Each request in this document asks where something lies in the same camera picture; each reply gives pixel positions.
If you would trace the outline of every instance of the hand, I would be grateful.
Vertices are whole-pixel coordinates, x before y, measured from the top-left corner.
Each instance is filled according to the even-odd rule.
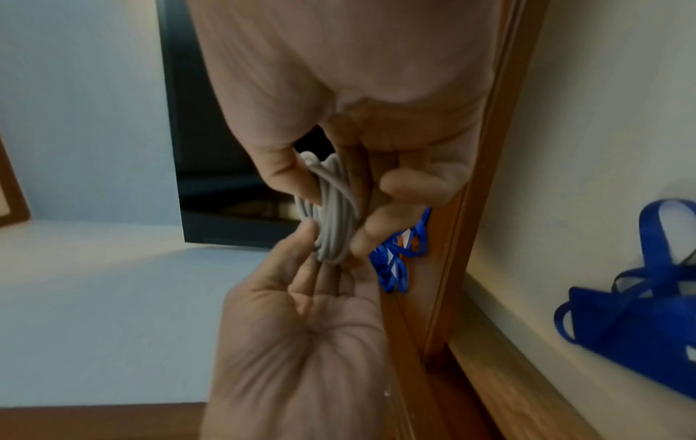
[[[317,233],[303,222],[225,298],[204,440],[378,438],[388,357],[376,274],[320,265]]]
[[[500,0],[189,0],[232,132],[274,189],[320,204],[292,144],[319,124],[369,254],[471,175]]]

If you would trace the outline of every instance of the white cable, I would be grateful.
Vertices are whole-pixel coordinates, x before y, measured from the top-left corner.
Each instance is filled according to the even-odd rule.
[[[348,184],[348,172],[338,154],[333,153],[320,162],[311,151],[299,154],[307,169],[319,178],[321,204],[295,196],[299,217],[313,218],[319,225],[319,236],[315,242],[317,260],[339,264],[348,255],[350,239],[355,232],[359,209]]]

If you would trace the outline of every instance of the blue ribbon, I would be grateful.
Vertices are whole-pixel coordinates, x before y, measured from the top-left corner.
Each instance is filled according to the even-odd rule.
[[[647,205],[638,219],[645,266],[618,274],[611,292],[572,287],[553,320],[567,341],[696,399],[696,362],[687,355],[688,346],[696,348],[696,296],[679,290],[680,281],[696,281],[696,266],[689,264],[696,250],[681,263],[672,262],[659,213],[666,202],[681,203],[696,215],[696,203],[689,200]],[[624,278],[642,281],[619,291]],[[563,326],[568,312],[574,337]]]
[[[426,223],[430,216],[430,208],[426,209],[416,226],[411,228],[411,235],[406,246],[399,246],[399,237],[405,232],[397,232],[370,253],[370,261],[377,271],[379,284],[385,292],[393,292],[394,288],[405,293],[408,291],[408,270],[404,257],[420,257],[428,251],[428,234]],[[418,250],[413,249],[413,239],[418,237]]]

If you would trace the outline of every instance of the blue bag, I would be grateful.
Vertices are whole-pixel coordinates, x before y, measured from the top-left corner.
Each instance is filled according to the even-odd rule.
[[[658,200],[640,212],[639,233],[645,267],[620,273],[611,292],[572,287],[569,300],[555,312],[558,333],[573,344],[602,355],[657,382],[696,399],[696,296],[682,296],[679,281],[696,281],[689,265],[696,250],[674,264],[660,221],[660,206],[678,202],[696,215],[696,203]],[[619,291],[623,278],[643,281]],[[563,317],[572,312],[571,338]]]
[[[430,216],[430,208],[426,209],[416,226],[411,228],[411,236],[406,246],[399,246],[399,237],[405,232],[397,232],[370,253],[370,262],[377,271],[379,284],[385,292],[390,293],[396,288],[402,293],[408,291],[408,271],[404,257],[420,257],[428,251],[428,234],[426,223]],[[418,250],[413,249],[413,239],[418,237]]]

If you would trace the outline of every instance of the blue strap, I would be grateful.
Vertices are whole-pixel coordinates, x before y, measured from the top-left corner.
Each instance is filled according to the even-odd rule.
[[[402,231],[393,234],[370,253],[370,261],[377,271],[379,284],[385,292],[393,292],[394,289],[402,293],[408,291],[408,270],[401,256],[420,257],[428,251],[426,224],[430,211],[430,208],[426,209],[418,224],[410,229],[411,234],[406,246],[399,246],[399,237],[405,232]],[[414,250],[413,242],[416,237],[418,237],[418,249]]]
[[[686,352],[687,346],[696,346],[696,296],[682,296],[679,290],[679,282],[696,281],[696,266],[690,264],[696,250],[673,263],[659,213],[667,202],[683,204],[696,215],[696,203],[690,200],[647,205],[638,220],[645,266],[618,274],[610,292],[571,288],[553,320],[567,341],[696,399],[696,362]],[[624,278],[642,280],[620,291]],[[572,337],[563,325],[568,312]]]

